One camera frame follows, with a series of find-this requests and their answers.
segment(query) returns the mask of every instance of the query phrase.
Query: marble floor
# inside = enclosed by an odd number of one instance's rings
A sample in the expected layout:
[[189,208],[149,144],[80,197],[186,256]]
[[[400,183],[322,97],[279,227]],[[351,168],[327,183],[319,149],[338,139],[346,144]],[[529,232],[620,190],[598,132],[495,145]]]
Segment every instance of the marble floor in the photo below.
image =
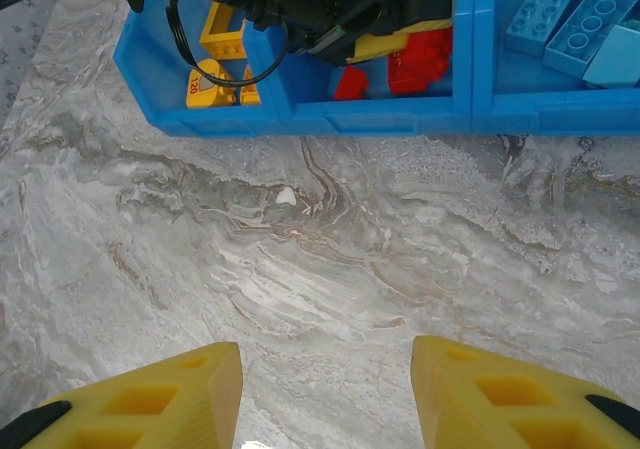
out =
[[417,334],[640,406],[640,140],[170,139],[59,0],[0,133],[0,424],[240,344],[238,448],[419,448]]
[[0,13],[0,128],[18,94],[57,0],[24,0]]

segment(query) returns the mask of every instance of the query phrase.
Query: yellow lego piece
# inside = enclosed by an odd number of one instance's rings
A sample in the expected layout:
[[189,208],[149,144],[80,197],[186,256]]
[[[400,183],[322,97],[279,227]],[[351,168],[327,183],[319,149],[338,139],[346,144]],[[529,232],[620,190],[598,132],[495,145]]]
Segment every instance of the yellow lego piece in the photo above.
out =
[[233,11],[233,7],[214,2],[200,36],[200,45],[217,61],[247,58],[242,43],[246,20],[239,31],[227,32]]
[[[247,64],[247,68],[244,70],[244,79],[251,79],[252,77],[253,72],[251,72],[251,68]],[[262,104],[256,84],[245,86],[240,89],[240,104],[242,104],[243,106]]]
[[[200,68],[207,74],[231,81],[231,76],[218,61],[205,59],[200,62]],[[221,87],[209,82],[195,69],[189,74],[187,87],[187,107],[190,109],[214,106],[232,106],[236,102],[236,89]]]
[[349,64],[370,61],[378,57],[384,57],[393,52],[405,48],[409,40],[408,34],[391,34],[390,36],[372,36],[366,34],[356,41],[354,56],[350,57]]
[[585,396],[598,385],[439,337],[417,337],[411,380],[427,449],[639,449]]
[[447,29],[453,25],[453,10],[454,8],[452,7],[451,17],[448,19],[418,22],[400,29],[390,36],[364,35],[356,41],[354,55],[347,59],[347,63],[357,64],[358,62],[370,61],[398,52],[406,47],[409,34]]
[[61,394],[71,410],[24,449],[231,449],[242,394],[219,343]]

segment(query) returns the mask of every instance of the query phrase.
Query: light blue lego brick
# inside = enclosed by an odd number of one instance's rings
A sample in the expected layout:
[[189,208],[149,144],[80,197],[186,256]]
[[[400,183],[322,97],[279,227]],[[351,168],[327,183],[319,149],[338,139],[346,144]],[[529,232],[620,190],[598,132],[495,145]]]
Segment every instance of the light blue lego brick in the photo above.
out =
[[640,135],[640,87],[589,90],[581,78],[505,48],[505,31],[521,5],[522,0],[476,0],[474,133]]
[[572,0],[524,0],[506,30],[505,46],[512,51],[542,57]]
[[627,21],[624,21],[620,25],[624,27],[628,27],[629,29],[632,29],[634,31],[640,32],[640,21],[637,19],[629,19]]
[[551,39],[543,63],[581,78],[613,26],[625,20],[638,0],[583,0]]
[[583,79],[607,89],[634,87],[640,81],[640,32],[614,26]]

